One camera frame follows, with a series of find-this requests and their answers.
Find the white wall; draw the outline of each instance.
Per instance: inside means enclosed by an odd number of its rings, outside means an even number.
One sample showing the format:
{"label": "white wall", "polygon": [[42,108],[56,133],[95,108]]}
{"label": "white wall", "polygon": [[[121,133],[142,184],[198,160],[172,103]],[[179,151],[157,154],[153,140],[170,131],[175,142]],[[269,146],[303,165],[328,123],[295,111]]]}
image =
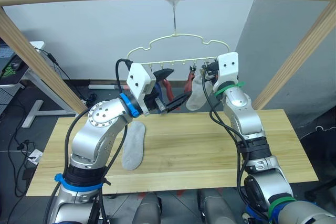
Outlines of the white wall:
{"label": "white wall", "polygon": [[[177,32],[226,41],[235,50],[253,0],[181,0]],[[29,40],[43,40],[73,79],[115,79],[114,64],[128,51],[173,34],[172,6],[164,0],[82,1],[5,7]],[[173,38],[137,62],[218,56],[223,46]],[[185,80],[189,66],[174,66],[170,80]],[[126,72],[120,74],[126,78]]]}

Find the white desk leg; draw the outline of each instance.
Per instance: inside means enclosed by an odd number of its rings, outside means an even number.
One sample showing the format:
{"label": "white desk leg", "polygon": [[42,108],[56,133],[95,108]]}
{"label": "white desk leg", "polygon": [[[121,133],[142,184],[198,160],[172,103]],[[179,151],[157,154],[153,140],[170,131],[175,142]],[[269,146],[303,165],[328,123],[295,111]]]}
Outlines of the white desk leg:
{"label": "white desk leg", "polygon": [[76,112],[58,95],[56,95],[53,90],[51,90],[32,70],[26,72],[26,77],[32,81],[43,93],[49,96],[54,102],[56,102],[63,110],[47,110],[40,111],[43,101],[37,100],[29,114],[27,115],[25,121],[22,124],[22,128],[29,128],[36,116],[40,115],[75,115]]}
{"label": "white desk leg", "polygon": [[43,104],[42,100],[36,100],[25,121],[22,124],[22,128],[29,128],[33,123],[36,116],[39,115],[75,115],[75,111],[66,110],[39,110]]}
{"label": "white desk leg", "polygon": [[73,112],[73,109],[65,101],[63,101],[58,95],[56,95],[53,92],[53,90],[50,87],[48,87],[48,85],[46,85],[31,69],[29,69],[25,75],[29,80],[32,81],[33,84],[35,84],[36,87],[38,87],[44,94],[49,96],[62,109]]}

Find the wooden table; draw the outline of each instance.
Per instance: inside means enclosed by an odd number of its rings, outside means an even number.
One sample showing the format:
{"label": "wooden table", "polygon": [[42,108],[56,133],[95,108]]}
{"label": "wooden table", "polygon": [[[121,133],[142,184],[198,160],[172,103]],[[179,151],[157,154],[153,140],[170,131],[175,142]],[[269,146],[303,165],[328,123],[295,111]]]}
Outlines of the wooden table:
{"label": "wooden table", "polygon": [[[220,113],[226,123],[228,118]],[[271,151],[290,183],[318,180],[283,110],[258,111]],[[82,118],[72,136],[84,125]],[[54,175],[62,173],[64,139],[74,118],[58,119],[30,185],[29,196],[50,195]],[[142,164],[133,171],[121,166],[121,152],[107,175],[111,186],[104,193],[134,193],[191,188],[236,186],[237,154],[225,130],[208,113],[179,113],[141,116],[146,126]],[[117,149],[118,135],[111,155]]]}

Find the wooden post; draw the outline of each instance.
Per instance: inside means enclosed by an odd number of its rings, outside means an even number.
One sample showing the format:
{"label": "wooden post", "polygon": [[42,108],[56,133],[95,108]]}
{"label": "wooden post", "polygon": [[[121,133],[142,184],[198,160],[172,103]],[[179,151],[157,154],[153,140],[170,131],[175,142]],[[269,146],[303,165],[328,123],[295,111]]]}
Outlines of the wooden post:
{"label": "wooden post", "polygon": [[63,82],[58,74],[50,68],[1,7],[0,37],[73,110],[80,113],[86,109],[85,105]]}
{"label": "wooden post", "polygon": [[336,2],[334,1],[326,6],[299,43],[298,47],[287,58],[285,63],[283,63],[278,72],[254,101],[254,109],[261,110],[275,96],[335,26]]}

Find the gray cloth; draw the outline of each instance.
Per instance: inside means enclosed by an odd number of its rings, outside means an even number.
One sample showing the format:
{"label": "gray cloth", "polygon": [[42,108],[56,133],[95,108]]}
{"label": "gray cloth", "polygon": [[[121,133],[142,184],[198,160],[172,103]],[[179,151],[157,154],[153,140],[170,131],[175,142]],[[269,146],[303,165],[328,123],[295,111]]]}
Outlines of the gray cloth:
{"label": "gray cloth", "polygon": [[129,127],[121,158],[124,169],[134,170],[141,164],[145,130],[145,125],[141,122],[132,122],[131,127]]}

